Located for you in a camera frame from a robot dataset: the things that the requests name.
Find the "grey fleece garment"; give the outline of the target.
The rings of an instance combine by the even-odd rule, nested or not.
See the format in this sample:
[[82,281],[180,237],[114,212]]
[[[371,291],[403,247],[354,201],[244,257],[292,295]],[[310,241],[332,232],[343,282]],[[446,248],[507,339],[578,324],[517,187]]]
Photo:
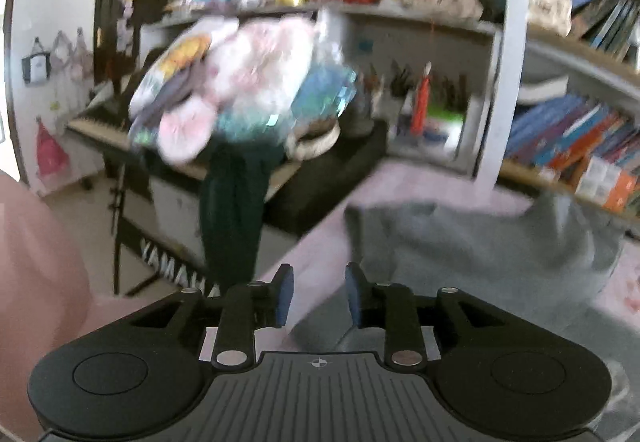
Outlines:
[[639,252],[595,209],[347,207],[340,286],[292,336],[322,440],[634,441]]

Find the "pink cartoon desk mat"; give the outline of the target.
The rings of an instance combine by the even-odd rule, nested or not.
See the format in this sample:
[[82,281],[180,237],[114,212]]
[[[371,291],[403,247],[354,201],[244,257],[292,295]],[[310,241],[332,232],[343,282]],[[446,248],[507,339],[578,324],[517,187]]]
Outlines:
[[285,256],[288,322],[259,351],[379,349],[352,326],[344,269],[418,295],[456,287],[607,358],[639,353],[639,246],[623,224],[565,195],[536,199],[386,161]]

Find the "white jar green lid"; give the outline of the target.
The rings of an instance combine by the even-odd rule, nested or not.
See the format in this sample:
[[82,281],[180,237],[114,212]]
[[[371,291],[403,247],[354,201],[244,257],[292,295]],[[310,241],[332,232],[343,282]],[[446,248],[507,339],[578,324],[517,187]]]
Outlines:
[[462,136],[465,114],[431,107],[427,110],[423,137],[444,148],[457,148]]

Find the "red tassel pendant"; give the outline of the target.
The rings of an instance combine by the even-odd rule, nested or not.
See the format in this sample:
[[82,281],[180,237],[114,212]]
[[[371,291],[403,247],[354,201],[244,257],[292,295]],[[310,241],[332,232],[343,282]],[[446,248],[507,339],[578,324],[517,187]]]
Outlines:
[[428,62],[422,71],[421,80],[418,89],[416,90],[416,96],[414,96],[413,114],[410,125],[410,134],[414,137],[420,137],[423,134],[428,100],[430,99],[431,72],[432,63]]

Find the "pink wrapped flower bouquet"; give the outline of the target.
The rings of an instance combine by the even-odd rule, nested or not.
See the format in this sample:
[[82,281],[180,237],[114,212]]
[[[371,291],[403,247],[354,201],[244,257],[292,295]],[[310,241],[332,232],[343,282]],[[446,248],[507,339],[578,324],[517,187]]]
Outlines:
[[341,47],[299,14],[208,16],[172,42],[132,95],[128,142],[184,165],[217,139],[279,145],[336,119],[357,92]]

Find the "white wooden bookshelf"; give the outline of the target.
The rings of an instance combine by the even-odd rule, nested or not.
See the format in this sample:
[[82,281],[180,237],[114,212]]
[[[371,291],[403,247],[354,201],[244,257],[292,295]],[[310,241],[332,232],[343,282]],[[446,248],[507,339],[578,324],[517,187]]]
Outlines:
[[506,157],[516,95],[524,76],[567,74],[570,86],[580,94],[606,100],[632,115],[639,112],[638,73],[582,41],[563,38],[527,21],[527,0],[506,0],[503,24],[377,5],[331,3],[307,5],[305,9],[318,18],[324,33],[342,44],[348,57],[356,53],[356,36],[364,24],[373,29],[390,26],[394,33],[413,28],[419,37],[413,45],[419,62],[431,62],[438,72],[464,72],[485,82],[485,92],[472,108],[477,128],[464,131],[457,158],[411,151],[405,154],[414,161],[464,172],[483,188],[505,179],[543,191],[573,191],[541,169]]

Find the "orange white medicine box upper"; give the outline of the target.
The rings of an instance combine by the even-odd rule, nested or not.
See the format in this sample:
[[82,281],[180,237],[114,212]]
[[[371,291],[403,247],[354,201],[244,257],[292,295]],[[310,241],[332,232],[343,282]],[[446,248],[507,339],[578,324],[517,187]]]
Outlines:
[[600,207],[622,212],[637,185],[637,177],[598,157],[582,159],[575,173],[574,193]]

